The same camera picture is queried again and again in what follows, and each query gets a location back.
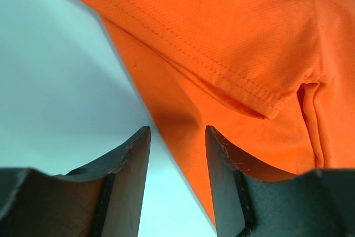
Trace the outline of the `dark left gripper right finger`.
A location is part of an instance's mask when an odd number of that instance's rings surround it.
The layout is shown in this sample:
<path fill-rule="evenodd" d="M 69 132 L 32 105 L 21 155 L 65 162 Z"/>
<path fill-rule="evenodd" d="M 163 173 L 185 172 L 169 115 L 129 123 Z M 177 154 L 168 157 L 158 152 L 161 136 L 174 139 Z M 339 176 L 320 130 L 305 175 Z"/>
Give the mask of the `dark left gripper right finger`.
<path fill-rule="evenodd" d="M 218 236 L 353 236 L 354 170 L 275 168 L 205 130 Z"/>

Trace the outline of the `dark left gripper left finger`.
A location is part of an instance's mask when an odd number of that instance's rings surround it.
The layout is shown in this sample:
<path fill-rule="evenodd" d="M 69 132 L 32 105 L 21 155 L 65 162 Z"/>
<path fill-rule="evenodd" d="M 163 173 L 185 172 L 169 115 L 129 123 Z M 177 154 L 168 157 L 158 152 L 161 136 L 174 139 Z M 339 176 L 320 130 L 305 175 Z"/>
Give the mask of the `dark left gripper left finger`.
<path fill-rule="evenodd" d="M 65 175 L 1 169 L 2 236 L 137 236 L 150 128 Z"/>

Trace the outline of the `orange t shirt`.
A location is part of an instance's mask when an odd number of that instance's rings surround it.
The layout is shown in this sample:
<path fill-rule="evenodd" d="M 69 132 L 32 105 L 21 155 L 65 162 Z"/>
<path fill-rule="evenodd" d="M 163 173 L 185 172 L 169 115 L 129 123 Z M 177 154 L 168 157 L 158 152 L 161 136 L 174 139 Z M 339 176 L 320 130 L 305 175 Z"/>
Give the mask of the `orange t shirt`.
<path fill-rule="evenodd" d="M 284 171 L 354 167 L 354 0 L 81 0 L 214 217 L 205 127 Z"/>

